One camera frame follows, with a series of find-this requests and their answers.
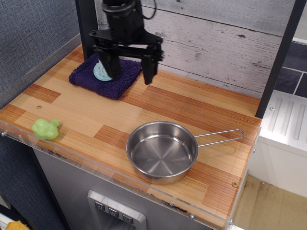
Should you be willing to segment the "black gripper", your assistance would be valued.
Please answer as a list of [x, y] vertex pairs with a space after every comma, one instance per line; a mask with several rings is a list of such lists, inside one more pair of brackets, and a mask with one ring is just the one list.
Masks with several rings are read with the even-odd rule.
[[121, 74], [119, 56], [142, 59], [142, 71], [146, 85], [157, 74], [158, 62], [163, 60], [163, 39], [147, 32], [141, 7], [103, 7], [109, 28], [93, 30], [97, 54], [111, 79]]

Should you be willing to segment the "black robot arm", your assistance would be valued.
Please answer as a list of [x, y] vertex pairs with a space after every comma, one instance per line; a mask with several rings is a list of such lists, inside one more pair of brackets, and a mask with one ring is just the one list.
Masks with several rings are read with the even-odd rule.
[[94, 49], [113, 80], [121, 73], [120, 57], [141, 60], [144, 82], [152, 83], [158, 63], [163, 60], [162, 38], [147, 32], [139, 0], [105, 0], [102, 3], [109, 28], [91, 31]]

